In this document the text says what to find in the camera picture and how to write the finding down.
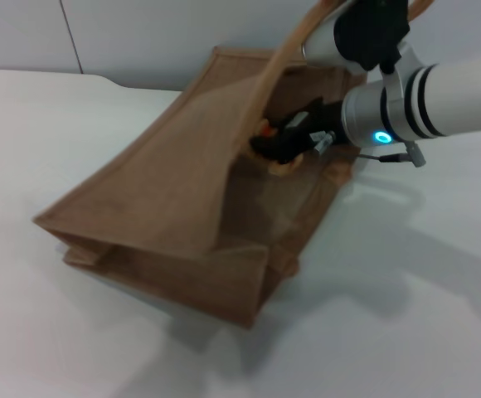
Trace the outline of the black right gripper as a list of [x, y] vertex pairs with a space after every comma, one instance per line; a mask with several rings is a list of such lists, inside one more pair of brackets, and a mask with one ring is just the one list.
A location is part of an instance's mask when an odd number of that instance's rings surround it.
[[342, 106], [342, 101], [325, 104], [316, 98], [284, 119], [267, 119], [266, 134], [280, 134], [280, 138], [255, 136], [250, 147], [266, 160], [291, 163], [300, 154], [314, 150], [328, 134], [333, 136], [333, 144], [345, 144]]

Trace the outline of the orange striped bread loaf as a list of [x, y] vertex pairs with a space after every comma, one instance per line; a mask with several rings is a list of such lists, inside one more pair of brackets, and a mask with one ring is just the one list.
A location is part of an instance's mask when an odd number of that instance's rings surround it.
[[[277, 134], [277, 129], [270, 126], [268, 119], [262, 119], [258, 124], [255, 132], [252, 134], [253, 137], [261, 136], [265, 138], [273, 137]], [[268, 160], [263, 158], [261, 155], [257, 154], [252, 148], [247, 148], [244, 154], [255, 161], [259, 166], [265, 167], [266, 171], [277, 177], [284, 177], [292, 172], [294, 172], [303, 162], [304, 155], [300, 154], [295, 157], [292, 161], [286, 164], [280, 164], [274, 160]]]

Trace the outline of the brown jute handbag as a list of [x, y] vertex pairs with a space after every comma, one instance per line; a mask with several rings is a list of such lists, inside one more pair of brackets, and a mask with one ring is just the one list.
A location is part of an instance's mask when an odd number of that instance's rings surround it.
[[306, 64], [299, 45], [344, 0], [319, 0], [276, 50], [217, 47], [197, 78], [122, 153], [36, 217], [65, 262], [248, 328], [357, 155], [304, 155], [277, 177], [244, 151], [262, 119], [329, 103], [365, 81]]

